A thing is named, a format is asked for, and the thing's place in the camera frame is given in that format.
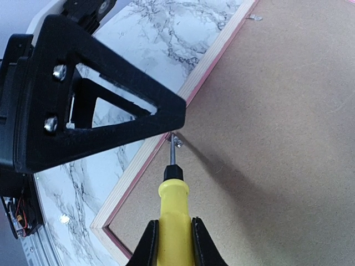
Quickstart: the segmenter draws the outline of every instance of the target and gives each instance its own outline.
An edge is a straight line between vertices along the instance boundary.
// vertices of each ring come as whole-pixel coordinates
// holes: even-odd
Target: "screw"
[[[181,148],[183,144],[184,143],[177,136],[174,136],[174,145],[176,147]]]
[[[99,8],[99,14],[102,14],[102,13],[104,13],[104,12],[106,11],[106,9],[107,9],[108,6],[109,6],[109,2],[110,2],[110,1],[106,0],[106,1],[104,1],[104,2],[101,4],[101,6],[100,6],[100,8]]]
[[[24,236],[23,230],[17,230],[16,233],[17,233],[18,237],[23,237]]]
[[[44,122],[44,129],[51,133],[57,130],[57,126],[58,126],[58,118],[56,116],[47,118]]]
[[[53,76],[59,80],[63,81],[67,74],[67,66],[66,65],[56,65],[53,69]]]

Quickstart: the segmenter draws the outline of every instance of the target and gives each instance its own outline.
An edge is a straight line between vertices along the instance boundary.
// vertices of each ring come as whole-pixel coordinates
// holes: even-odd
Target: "white marble surface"
[[[177,92],[241,0],[135,0],[96,34],[101,42]],[[81,68],[85,76],[141,104]],[[94,126],[132,117],[98,101]],[[37,174],[47,228],[64,266],[118,265],[89,226],[143,141]]]

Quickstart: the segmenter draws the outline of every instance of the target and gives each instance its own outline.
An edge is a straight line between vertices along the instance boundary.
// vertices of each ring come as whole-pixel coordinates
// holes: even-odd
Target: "plywood edge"
[[[213,42],[206,54],[200,60],[196,68],[191,72],[186,82],[178,92],[178,95],[186,100],[189,105],[197,94],[202,84],[213,70],[214,66],[221,58],[223,52],[227,49],[241,26],[245,18],[250,14],[258,0],[245,0],[240,5],[237,12],[232,16],[226,27],[221,31],[217,39]],[[142,147],[134,156],[132,162],[115,185],[110,195],[104,202],[102,208],[94,218],[91,229],[102,242],[103,246],[120,263],[125,265],[127,254],[124,246],[114,236],[107,226],[111,223],[113,217],[128,197],[129,193],[142,176],[143,172],[164,143],[167,134],[155,136],[144,141]]]

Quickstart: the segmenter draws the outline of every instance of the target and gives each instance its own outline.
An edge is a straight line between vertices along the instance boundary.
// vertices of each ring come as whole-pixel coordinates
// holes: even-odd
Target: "brown hardboard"
[[[354,265],[355,6],[261,0],[187,110],[190,214],[228,265]],[[113,219],[159,217],[165,143]]]

